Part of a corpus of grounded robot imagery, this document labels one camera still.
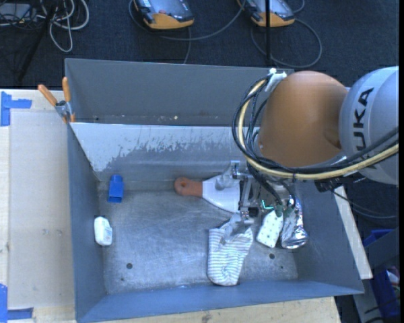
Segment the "bin floor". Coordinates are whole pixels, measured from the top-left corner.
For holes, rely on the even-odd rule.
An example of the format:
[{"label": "bin floor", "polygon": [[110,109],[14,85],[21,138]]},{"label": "bin floor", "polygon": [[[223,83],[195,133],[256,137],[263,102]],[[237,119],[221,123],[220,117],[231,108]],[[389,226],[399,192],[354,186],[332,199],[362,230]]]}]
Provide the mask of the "bin floor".
[{"label": "bin floor", "polygon": [[[126,191],[121,203],[109,203],[107,197],[99,190],[100,214],[113,228],[112,245],[103,247],[108,293],[211,283],[208,230],[227,222],[231,213],[173,190]],[[254,237],[260,225],[258,217]],[[296,279],[295,252],[268,248],[255,238],[240,281]]]}]

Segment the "white object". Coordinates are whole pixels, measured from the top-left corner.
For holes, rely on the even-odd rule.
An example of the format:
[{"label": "white object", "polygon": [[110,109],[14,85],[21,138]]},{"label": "white object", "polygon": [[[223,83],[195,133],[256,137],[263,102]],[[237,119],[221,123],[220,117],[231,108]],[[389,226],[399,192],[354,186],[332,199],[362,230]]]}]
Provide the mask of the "white object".
[{"label": "white object", "polygon": [[107,218],[97,217],[94,220],[94,237],[97,244],[108,246],[112,244],[112,228]]},{"label": "white object", "polygon": [[240,181],[233,180],[230,186],[219,190],[215,183],[220,177],[214,176],[202,182],[202,197],[216,207],[235,213],[240,202]]},{"label": "white object", "polygon": [[286,73],[277,73],[277,69],[275,68],[271,68],[269,72],[270,74],[272,74],[272,76],[268,81],[265,92],[272,92],[280,83],[280,81],[288,76]]},{"label": "white object", "polygon": [[242,264],[253,242],[250,227],[242,234],[235,234],[228,240],[227,222],[220,228],[210,229],[208,236],[208,272],[209,279],[221,286],[233,286],[238,283]]},{"label": "white object", "polygon": [[272,211],[264,218],[256,240],[270,248],[274,248],[282,228],[283,214],[278,216],[276,211]]}]

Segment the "blue block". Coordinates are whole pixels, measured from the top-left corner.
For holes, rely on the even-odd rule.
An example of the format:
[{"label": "blue block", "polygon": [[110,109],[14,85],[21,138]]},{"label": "blue block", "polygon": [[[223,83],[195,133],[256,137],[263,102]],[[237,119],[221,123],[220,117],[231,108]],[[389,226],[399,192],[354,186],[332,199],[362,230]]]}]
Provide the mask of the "blue block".
[{"label": "blue block", "polygon": [[112,175],[109,181],[108,202],[120,203],[123,200],[124,183],[120,175]]},{"label": "blue block", "polygon": [[1,92],[0,127],[11,124],[11,109],[29,109],[32,106],[31,100],[12,100],[12,95]]},{"label": "blue block", "polygon": [[7,323],[8,320],[23,320],[31,318],[33,308],[8,310],[7,309],[7,287],[0,283],[0,323]]}]

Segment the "gray bin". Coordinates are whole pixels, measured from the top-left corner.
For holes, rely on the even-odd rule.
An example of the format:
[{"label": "gray bin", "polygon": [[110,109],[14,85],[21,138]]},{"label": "gray bin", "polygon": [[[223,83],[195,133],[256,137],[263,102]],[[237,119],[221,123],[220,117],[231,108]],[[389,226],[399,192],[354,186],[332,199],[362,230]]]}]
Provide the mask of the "gray bin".
[{"label": "gray bin", "polygon": [[[230,125],[267,69],[66,59],[65,74],[77,119],[67,134],[78,322],[363,292],[335,198],[311,181],[296,184],[310,236],[304,247],[255,240],[238,285],[207,278],[208,230],[231,213],[178,196],[173,181],[244,164]],[[125,183],[121,203],[106,200],[113,174]],[[95,243],[99,215],[113,228],[111,246]]]}]

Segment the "orange handle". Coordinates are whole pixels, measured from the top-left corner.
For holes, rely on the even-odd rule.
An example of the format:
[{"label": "orange handle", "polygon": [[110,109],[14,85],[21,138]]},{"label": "orange handle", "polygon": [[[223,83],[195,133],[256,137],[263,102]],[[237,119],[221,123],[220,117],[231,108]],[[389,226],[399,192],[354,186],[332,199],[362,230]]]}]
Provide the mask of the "orange handle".
[{"label": "orange handle", "polygon": [[38,85],[38,90],[45,96],[45,98],[48,100],[48,102],[52,106],[55,106],[55,104],[57,104],[56,97],[53,96],[51,91],[49,89],[47,89],[45,85],[39,84]]},{"label": "orange handle", "polygon": [[67,77],[63,77],[63,80],[61,81],[61,85],[63,86],[63,93],[65,94],[65,101],[70,102],[71,95],[70,95],[69,81],[67,80]]},{"label": "orange handle", "polygon": [[196,182],[187,177],[178,177],[174,182],[174,189],[177,194],[182,196],[202,197],[203,194],[202,182]]}]

